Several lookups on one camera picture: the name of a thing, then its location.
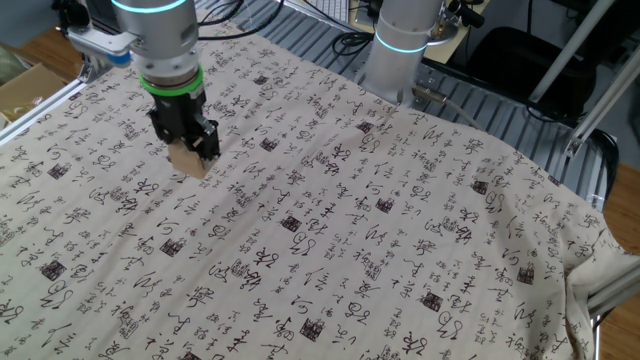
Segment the blue light ring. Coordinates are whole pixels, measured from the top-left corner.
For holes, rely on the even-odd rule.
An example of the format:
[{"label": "blue light ring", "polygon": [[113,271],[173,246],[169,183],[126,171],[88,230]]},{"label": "blue light ring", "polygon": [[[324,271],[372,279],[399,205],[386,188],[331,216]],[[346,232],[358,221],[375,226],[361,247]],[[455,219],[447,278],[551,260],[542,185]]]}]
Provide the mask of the blue light ring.
[{"label": "blue light ring", "polygon": [[122,10],[128,11],[128,12],[139,13],[139,14],[155,14],[155,13],[168,11],[168,10],[177,8],[178,6],[184,4],[186,1],[187,0],[176,0],[176,1],[172,2],[172,3],[170,3],[170,4],[163,5],[163,6],[156,6],[156,7],[151,7],[151,8],[139,8],[139,7],[133,7],[133,6],[121,4],[116,0],[111,0],[113,5],[119,7]]},{"label": "blue light ring", "polygon": [[384,42],[382,40],[382,38],[380,38],[380,35],[378,35],[378,32],[376,32],[376,38],[378,38],[378,41],[380,41],[380,43],[386,47],[388,47],[389,49],[393,50],[393,51],[397,51],[399,53],[403,53],[403,54],[412,54],[412,53],[416,53],[419,51],[424,51],[427,48],[428,44],[425,44],[423,47],[419,48],[419,49],[413,49],[413,50],[404,50],[404,49],[398,49],[397,47],[393,47],[389,44],[387,44],[386,42]]}]

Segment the metal bracket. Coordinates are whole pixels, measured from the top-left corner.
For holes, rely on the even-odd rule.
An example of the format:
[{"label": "metal bracket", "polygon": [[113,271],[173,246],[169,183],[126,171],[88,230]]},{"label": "metal bracket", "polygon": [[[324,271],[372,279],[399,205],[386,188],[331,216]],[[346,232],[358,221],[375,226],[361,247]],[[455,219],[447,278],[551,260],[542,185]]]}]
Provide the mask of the metal bracket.
[{"label": "metal bracket", "polygon": [[78,75],[78,80],[89,84],[107,73],[112,67],[108,62],[102,61],[95,56],[85,55],[84,64],[82,65],[82,70],[80,70],[80,75]]},{"label": "metal bracket", "polygon": [[128,32],[108,35],[85,26],[69,26],[67,31],[69,41],[76,49],[96,56],[123,55],[129,51],[132,43],[140,41],[137,35]]},{"label": "metal bracket", "polygon": [[580,122],[580,125],[573,130],[565,148],[565,156],[573,158],[578,153],[582,144],[589,138],[598,124],[602,122],[607,113],[620,100],[620,97],[639,75],[640,46],[616,75],[607,92],[602,95],[602,98],[596,103],[587,117]]}]

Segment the metal leg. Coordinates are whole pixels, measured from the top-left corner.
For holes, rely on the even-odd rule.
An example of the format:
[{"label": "metal leg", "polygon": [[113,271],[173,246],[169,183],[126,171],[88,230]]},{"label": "metal leg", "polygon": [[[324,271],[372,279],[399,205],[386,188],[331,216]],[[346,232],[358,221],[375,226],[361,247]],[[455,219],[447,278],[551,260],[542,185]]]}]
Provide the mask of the metal leg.
[{"label": "metal leg", "polygon": [[569,40],[564,49],[562,49],[562,52],[560,53],[560,55],[558,55],[556,61],[553,62],[553,64],[549,68],[549,71],[547,71],[542,80],[540,80],[538,86],[535,88],[535,90],[533,90],[533,93],[529,97],[529,100],[537,103],[538,101],[540,101],[540,99],[542,99],[544,94],[551,87],[551,84],[553,84],[560,72],[562,72],[562,69],[564,69],[565,65],[567,65],[576,51],[578,51],[578,48],[580,47],[580,45],[582,45],[587,36],[589,36],[591,30],[593,30],[593,28],[598,24],[600,19],[602,19],[604,14],[607,12],[607,10],[609,10],[609,7],[611,7],[614,2],[615,0],[599,0],[596,3],[593,9],[591,9],[591,11],[589,12],[589,15],[587,15],[587,17],[584,19],[578,30],[576,30],[576,33],[573,34],[571,40]]},{"label": "metal leg", "polygon": [[600,289],[595,289],[587,300],[587,309],[594,319],[639,293],[640,263]]},{"label": "metal leg", "polygon": [[565,156],[572,158],[578,153],[580,146],[589,138],[589,135],[591,135],[609,110],[618,102],[629,86],[633,84],[638,75],[640,75],[640,47],[636,49],[629,61],[627,61],[620,73],[613,80],[609,90],[602,96],[600,101],[598,101],[580,125],[573,130],[565,149]]}]

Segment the wooden floor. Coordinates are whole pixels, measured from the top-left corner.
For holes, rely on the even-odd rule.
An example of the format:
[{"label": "wooden floor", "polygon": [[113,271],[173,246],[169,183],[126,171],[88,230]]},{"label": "wooden floor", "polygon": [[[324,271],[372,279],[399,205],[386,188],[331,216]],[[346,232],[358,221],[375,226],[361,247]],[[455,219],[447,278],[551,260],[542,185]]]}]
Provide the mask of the wooden floor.
[{"label": "wooden floor", "polygon": [[[75,76],[82,60],[57,31],[50,30],[21,47],[45,63]],[[621,164],[604,210],[609,228],[627,251],[640,254],[640,171]],[[616,308],[601,328],[600,359],[640,359],[640,295]]]},{"label": "wooden floor", "polygon": [[[640,171],[620,165],[604,216],[618,243],[640,254]],[[613,310],[600,333],[601,359],[640,359],[640,295]]]}]

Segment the white cable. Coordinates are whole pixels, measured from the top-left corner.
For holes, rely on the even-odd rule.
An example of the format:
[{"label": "white cable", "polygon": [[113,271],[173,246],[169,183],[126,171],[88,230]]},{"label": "white cable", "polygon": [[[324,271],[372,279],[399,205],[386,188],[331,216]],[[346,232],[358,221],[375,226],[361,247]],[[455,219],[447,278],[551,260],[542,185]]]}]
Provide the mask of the white cable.
[{"label": "white cable", "polygon": [[455,112],[458,113],[458,115],[460,115],[463,119],[465,119],[469,125],[471,125],[472,127],[482,131],[482,132],[486,132],[484,130],[484,128],[482,128],[482,126],[480,124],[478,124],[477,121],[475,121],[471,115],[467,114],[466,111],[462,110],[462,108],[460,106],[458,106],[456,103],[454,103],[453,101],[449,100],[449,99],[445,99],[444,100],[444,104],[448,107],[450,107],[451,109],[453,109]]}]

